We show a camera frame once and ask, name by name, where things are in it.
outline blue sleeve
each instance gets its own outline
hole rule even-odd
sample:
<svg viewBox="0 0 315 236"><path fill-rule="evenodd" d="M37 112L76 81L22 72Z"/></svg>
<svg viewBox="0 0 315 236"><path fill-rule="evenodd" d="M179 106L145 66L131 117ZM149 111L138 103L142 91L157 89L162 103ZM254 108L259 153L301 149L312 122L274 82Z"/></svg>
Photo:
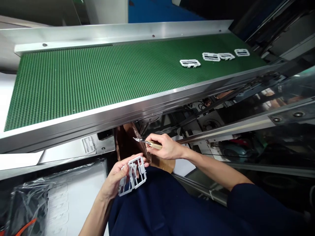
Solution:
<svg viewBox="0 0 315 236"><path fill-rule="evenodd" d="M230 192L227 207L262 235L292 235L307 226L298 214L254 184L238 184Z"/></svg>

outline white plastic part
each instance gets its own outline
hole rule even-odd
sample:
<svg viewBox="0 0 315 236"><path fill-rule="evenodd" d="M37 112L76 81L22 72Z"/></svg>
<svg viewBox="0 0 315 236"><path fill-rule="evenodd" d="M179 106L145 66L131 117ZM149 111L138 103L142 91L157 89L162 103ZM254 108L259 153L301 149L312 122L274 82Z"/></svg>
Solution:
<svg viewBox="0 0 315 236"><path fill-rule="evenodd" d="M204 52L202 54L202 58L205 60L205 61L220 61L220 57L217 53L211 53L211 52Z"/></svg>
<svg viewBox="0 0 315 236"><path fill-rule="evenodd" d="M191 60L180 60L180 63L183 67L188 67L188 68L196 68L200 66L200 62L196 59L191 59Z"/></svg>
<svg viewBox="0 0 315 236"><path fill-rule="evenodd" d="M222 60L232 60L235 58L235 56L229 52L227 53L218 53L219 57L222 59Z"/></svg>
<svg viewBox="0 0 315 236"><path fill-rule="evenodd" d="M235 49L234 50L235 54L237 56L249 56L249 51L247 49Z"/></svg>
<svg viewBox="0 0 315 236"><path fill-rule="evenodd" d="M129 184L128 190L125 191L125 186L126 184ZM132 185L131 185L131 181L129 181L127 183L127 176L125 176L124 178L122 178L119 182L119 189L118 189L118 195L119 196L123 196L127 193L130 193L132 191Z"/></svg>
<svg viewBox="0 0 315 236"><path fill-rule="evenodd" d="M118 195L123 196L130 193L133 189L138 188L140 185L145 183L147 180L144 161L142 156L138 156L128 162L129 165L129 181L127 183L127 176L122 178L119 182Z"/></svg>
<svg viewBox="0 0 315 236"><path fill-rule="evenodd" d="M92 136L82 138L81 142L83 144L85 154L89 154L95 151L95 144Z"/></svg>

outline left hand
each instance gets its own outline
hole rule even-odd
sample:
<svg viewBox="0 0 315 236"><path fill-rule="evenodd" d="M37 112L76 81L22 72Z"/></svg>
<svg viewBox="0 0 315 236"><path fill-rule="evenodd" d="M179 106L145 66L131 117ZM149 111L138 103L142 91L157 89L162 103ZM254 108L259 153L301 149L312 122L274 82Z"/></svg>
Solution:
<svg viewBox="0 0 315 236"><path fill-rule="evenodd" d="M143 156L143 153L132 155L131 157L128 157L122 161L119 161L114 165L114 167L108 174L101 190L99 191L98 195L101 198L101 200L110 201L117 196L120 180L124 178L126 175L129 175L128 162L138 156ZM149 163L146 162L147 160L145 157L143 158L143 161L144 161L144 167L148 167Z"/></svg>

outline blue wall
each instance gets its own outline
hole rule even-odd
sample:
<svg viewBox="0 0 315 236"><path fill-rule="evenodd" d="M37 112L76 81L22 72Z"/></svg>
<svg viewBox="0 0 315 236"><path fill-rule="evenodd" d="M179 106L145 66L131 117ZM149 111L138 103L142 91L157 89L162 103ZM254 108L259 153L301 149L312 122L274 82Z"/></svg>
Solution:
<svg viewBox="0 0 315 236"><path fill-rule="evenodd" d="M128 7L129 23L205 20L172 0L129 0Z"/></svg>

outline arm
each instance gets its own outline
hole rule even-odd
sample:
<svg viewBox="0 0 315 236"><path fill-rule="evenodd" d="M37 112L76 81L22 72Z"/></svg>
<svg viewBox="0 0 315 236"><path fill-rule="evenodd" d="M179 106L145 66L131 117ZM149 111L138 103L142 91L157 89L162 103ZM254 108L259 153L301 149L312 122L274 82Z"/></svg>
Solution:
<svg viewBox="0 0 315 236"><path fill-rule="evenodd" d="M157 141L163 146L161 150L147 146L148 152L168 160L180 158L189 160L209 178L213 179L215 182L230 191L237 184L252 184L252 182L247 177L227 164L214 158L196 153L193 150L173 141L167 134L150 134L146 140Z"/></svg>
<svg viewBox="0 0 315 236"><path fill-rule="evenodd" d="M118 194L119 182L123 177L129 174L129 166L127 163L137 156L143 156L143 153L132 155L114 165L93 203L92 209L84 222L79 236L104 235L113 199Z"/></svg>

